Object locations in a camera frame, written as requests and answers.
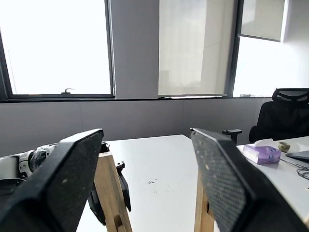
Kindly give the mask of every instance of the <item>wooden block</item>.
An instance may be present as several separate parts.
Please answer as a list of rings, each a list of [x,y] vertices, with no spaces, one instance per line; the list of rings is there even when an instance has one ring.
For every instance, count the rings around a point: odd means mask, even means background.
[[[307,228],[309,229],[309,215],[307,216],[307,218],[304,220],[304,224],[307,226]]]
[[[124,226],[119,226],[118,227],[118,232],[126,232],[126,229]]]
[[[132,232],[114,159],[100,153],[94,178],[108,232]]]
[[[214,219],[211,217],[208,209],[204,185],[201,180],[200,172],[198,171],[194,232],[213,232]]]

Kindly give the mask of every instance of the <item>purple tissue box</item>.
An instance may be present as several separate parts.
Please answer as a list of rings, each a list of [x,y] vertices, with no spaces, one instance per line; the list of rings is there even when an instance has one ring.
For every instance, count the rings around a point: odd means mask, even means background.
[[[281,151],[271,146],[245,145],[243,155],[257,164],[278,163]]]

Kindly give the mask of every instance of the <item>glass pane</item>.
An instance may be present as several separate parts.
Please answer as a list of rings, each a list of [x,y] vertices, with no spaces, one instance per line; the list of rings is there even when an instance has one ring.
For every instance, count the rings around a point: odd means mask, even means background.
[[[280,40],[284,0],[244,0],[241,34]]]
[[[159,95],[224,94],[233,0],[161,0]]]
[[[1,0],[13,94],[110,94],[104,0]]]
[[[282,52],[279,42],[241,37],[233,96],[272,96],[276,88],[290,87],[283,78]]]

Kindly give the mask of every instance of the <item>desk surface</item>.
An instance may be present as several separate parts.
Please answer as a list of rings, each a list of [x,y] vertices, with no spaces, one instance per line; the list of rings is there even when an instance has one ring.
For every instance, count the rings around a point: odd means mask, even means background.
[[[291,152],[309,150],[309,136],[282,141],[291,144]],[[275,141],[273,147],[278,147],[278,143],[278,141]],[[298,163],[305,167],[309,166],[308,163],[286,157],[284,153],[281,154],[281,158],[294,164]],[[309,180],[300,177],[296,172],[297,168],[295,166],[284,161],[268,165],[258,165],[251,161],[250,163],[268,177],[300,218],[305,219],[309,215]]]
[[[309,150],[309,137],[287,140],[299,151]],[[115,162],[124,161],[134,232],[194,230],[197,162],[189,138],[183,135],[110,141]],[[293,163],[300,161],[284,157]],[[255,165],[261,170],[294,208],[301,218],[309,213],[309,180],[299,177],[296,167],[280,162]],[[101,225],[85,206],[77,232],[101,231]]]

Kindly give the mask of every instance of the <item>gray wall panel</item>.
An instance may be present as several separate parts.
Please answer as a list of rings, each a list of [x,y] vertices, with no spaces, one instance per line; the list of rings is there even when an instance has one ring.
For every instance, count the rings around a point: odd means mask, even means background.
[[[242,129],[238,144],[247,144],[249,131],[256,124],[264,101],[266,100],[241,98],[186,100],[183,110],[183,134],[189,136],[190,127],[218,133],[225,129]]]
[[[0,104],[0,156],[59,142],[80,131],[78,102]]]
[[[260,106],[268,99],[93,101],[0,104],[0,156],[58,142],[77,132],[103,128],[106,140],[173,134],[190,127],[221,132],[240,128],[248,143]]]
[[[181,134],[182,101],[81,102],[84,130],[104,128],[106,140]]]

